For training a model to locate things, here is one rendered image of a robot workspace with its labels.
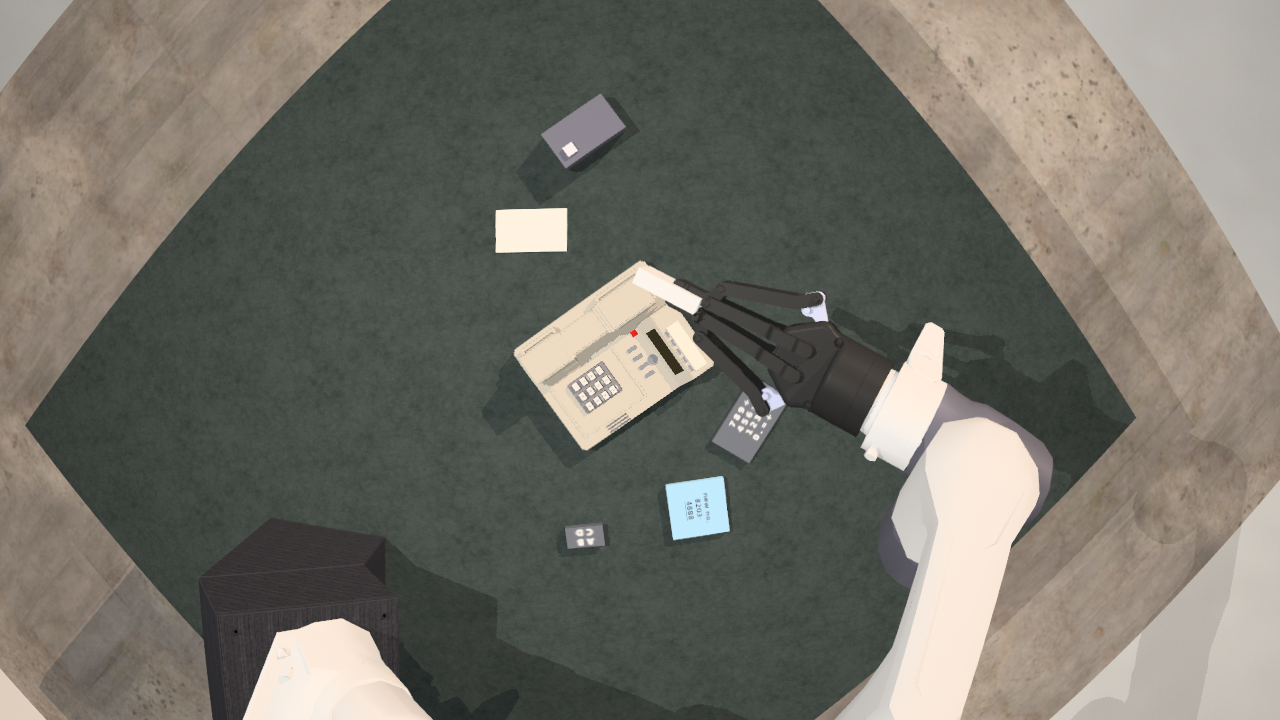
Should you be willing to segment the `cream paper sheet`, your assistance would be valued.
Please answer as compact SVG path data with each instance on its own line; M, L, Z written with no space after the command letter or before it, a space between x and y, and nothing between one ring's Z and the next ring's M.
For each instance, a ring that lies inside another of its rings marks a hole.
M497 252L567 251L567 208L497 210Z

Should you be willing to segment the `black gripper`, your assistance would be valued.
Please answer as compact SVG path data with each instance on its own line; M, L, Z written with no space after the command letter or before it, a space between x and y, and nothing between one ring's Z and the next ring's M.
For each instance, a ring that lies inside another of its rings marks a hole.
M758 416L765 416L786 404L788 407L804 407L858 437L895 364L842 334L828 320L823 291L795 293L723 281L709 292L689 281L675 281L652 266L639 266L632 283L664 299L669 307L692 319L692 342L748 395ZM815 322L785 325L724 296L801 309ZM767 366L780 393L765 387L716 334Z

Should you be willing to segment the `beige telephone handset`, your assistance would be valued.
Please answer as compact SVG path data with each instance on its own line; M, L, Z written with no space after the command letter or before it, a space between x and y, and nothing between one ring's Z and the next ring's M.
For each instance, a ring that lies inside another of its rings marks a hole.
M635 275L632 275L635 277ZM657 304L657 296L625 281L598 301L591 310L558 333L550 333L520 357L520 365L534 384L573 361L573 357L604 334L617 331L637 314Z

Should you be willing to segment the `pale blue sticky note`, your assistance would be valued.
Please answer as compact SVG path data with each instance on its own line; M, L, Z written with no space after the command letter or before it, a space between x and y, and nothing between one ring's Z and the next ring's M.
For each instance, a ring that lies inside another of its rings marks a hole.
M673 541L730 530L723 477L666 484Z

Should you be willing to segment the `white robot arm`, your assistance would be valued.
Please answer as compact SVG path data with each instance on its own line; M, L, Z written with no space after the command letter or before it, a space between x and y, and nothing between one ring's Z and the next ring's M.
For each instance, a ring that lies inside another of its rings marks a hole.
M961 719L1012 541L1050 492L1044 443L941 380L943 347L925 323L860 429L869 461L910 475L878 552L911 591L892 650L835 720ZM433 720L380 657L344 619L278 632L243 720Z

